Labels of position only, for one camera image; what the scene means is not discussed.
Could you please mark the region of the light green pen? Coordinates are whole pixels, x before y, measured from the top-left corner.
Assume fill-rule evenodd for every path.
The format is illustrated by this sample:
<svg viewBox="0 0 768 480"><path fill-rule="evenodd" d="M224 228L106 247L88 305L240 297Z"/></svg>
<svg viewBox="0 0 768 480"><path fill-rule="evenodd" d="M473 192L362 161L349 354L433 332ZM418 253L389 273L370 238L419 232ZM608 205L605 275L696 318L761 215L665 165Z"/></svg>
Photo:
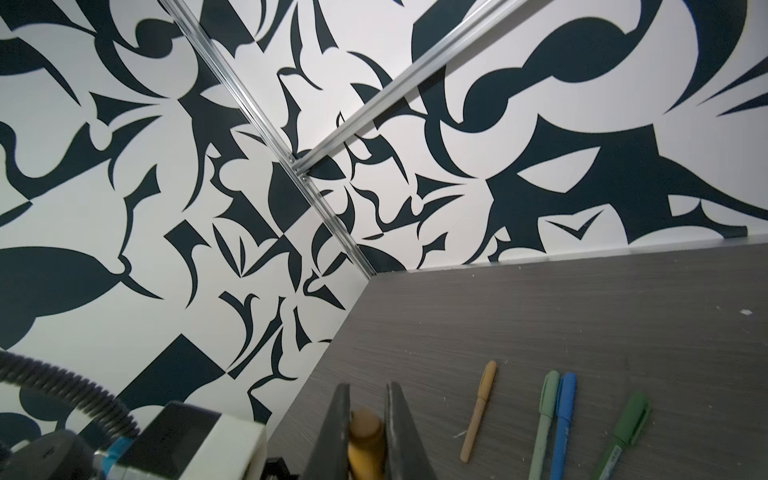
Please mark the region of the light green pen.
<svg viewBox="0 0 768 480"><path fill-rule="evenodd" d="M560 373L556 370L551 370L544 377L538 407L539 421L528 475L529 480L542 478L548 435L555 415L559 383Z"/></svg>

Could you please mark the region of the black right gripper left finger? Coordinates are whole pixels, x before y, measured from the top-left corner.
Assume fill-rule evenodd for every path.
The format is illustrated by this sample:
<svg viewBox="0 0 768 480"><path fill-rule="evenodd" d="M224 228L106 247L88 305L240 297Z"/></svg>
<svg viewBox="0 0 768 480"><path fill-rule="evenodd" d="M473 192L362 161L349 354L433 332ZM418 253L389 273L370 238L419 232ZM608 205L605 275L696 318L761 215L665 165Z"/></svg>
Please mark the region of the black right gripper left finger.
<svg viewBox="0 0 768 480"><path fill-rule="evenodd" d="M339 384L334 391L312 453L301 478L304 480L346 480L349 477L350 385Z"/></svg>

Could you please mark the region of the tan pen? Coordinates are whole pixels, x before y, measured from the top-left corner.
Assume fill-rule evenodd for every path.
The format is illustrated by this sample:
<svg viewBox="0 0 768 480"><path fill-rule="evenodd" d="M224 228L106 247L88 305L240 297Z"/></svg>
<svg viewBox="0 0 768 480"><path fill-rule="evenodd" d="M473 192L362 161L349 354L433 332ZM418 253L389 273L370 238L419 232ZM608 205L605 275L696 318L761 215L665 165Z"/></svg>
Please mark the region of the tan pen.
<svg viewBox="0 0 768 480"><path fill-rule="evenodd" d="M483 415L486 409L488 398L490 396L493 382L496 376L498 364L496 361L491 360L484 368L483 375L481 377L480 385L478 388L477 398L473 409L472 417L470 419L469 426L464 438L462 449L460 452L460 460L462 463L467 464L470 461L472 450L476 441L476 437L483 419Z"/></svg>

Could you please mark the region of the brown pen cap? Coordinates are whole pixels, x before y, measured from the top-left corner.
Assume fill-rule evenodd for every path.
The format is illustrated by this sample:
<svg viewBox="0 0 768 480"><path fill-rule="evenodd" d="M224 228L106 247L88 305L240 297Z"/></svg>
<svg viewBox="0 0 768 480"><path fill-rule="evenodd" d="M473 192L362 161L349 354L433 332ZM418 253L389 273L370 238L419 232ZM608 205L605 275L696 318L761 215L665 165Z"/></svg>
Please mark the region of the brown pen cap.
<svg viewBox="0 0 768 480"><path fill-rule="evenodd" d="M348 461L350 476L358 480L384 479L386 441L383 420L360 408L351 413Z"/></svg>

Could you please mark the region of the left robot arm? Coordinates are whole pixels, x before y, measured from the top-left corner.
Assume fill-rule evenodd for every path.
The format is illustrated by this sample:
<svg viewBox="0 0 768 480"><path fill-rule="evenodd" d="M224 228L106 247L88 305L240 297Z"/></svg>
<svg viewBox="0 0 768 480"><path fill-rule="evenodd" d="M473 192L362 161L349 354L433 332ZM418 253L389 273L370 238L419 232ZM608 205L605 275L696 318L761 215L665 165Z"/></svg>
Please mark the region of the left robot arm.
<svg viewBox="0 0 768 480"><path fill-rule="evenodd" d="M1 382L19 389L24 414L1 416L3 479L102 479L102 458L66 427L74 413L107 447L130 443L140 427L129 409L99 384L67 369L3 351Z"/></svg>

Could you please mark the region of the dark green pen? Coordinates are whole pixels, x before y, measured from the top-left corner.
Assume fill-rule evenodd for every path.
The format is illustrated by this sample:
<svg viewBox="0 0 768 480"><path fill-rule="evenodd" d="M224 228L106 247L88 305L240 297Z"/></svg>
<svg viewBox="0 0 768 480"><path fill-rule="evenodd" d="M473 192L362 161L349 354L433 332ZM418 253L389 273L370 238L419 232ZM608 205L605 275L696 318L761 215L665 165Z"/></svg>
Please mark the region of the dark green pen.
<svg viewBox="0 0 768 480"><path fill-rule="evenodd" d="M613 476L624 451L634 445L643 432L651 411L648 396L640 390L633 391L591 476L593 480L608 480Z"/></svg>

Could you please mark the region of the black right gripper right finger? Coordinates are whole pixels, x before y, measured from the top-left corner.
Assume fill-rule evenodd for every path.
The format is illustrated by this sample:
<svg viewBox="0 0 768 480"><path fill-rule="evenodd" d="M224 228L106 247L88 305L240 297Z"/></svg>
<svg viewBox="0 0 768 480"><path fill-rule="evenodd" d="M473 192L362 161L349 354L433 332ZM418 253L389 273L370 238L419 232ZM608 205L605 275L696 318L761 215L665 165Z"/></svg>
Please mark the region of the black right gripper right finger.
<svg viewBox="0 0 768 480"><path fill-rule="evenodd" d="M390 382L386 386L384 431L387 479L437 479L403 389L397 382Z"/></svg>

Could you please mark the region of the blue pen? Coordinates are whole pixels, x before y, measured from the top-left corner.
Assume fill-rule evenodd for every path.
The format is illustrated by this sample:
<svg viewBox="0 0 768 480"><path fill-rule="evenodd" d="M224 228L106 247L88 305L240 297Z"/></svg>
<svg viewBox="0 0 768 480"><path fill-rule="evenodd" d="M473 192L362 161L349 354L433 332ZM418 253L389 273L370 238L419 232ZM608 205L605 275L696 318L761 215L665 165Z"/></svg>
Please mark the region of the blue pen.
<svg viewBox="0 0 768 480"><path fill-rule="evenodd" d="M567 372L561 377L556 401L556 430L550 467L550 480L562 480L565 472L568 441L577 390L577 375Z"/></svg>

